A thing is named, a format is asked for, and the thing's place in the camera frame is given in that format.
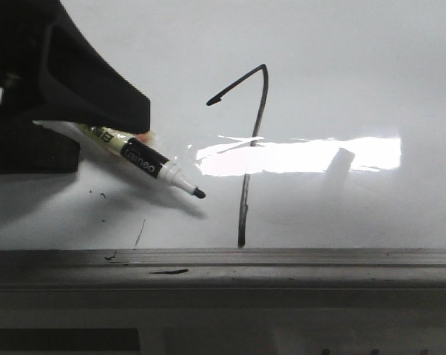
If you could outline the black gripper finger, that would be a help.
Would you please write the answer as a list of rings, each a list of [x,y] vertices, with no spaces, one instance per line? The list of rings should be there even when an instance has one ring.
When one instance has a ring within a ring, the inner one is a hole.
[[[0,175],[73,173],[80,145],[31,121],[0,118]]]
[[[147,132],[150,100],[95,51],[59,1],[0,1],[0,116]]]

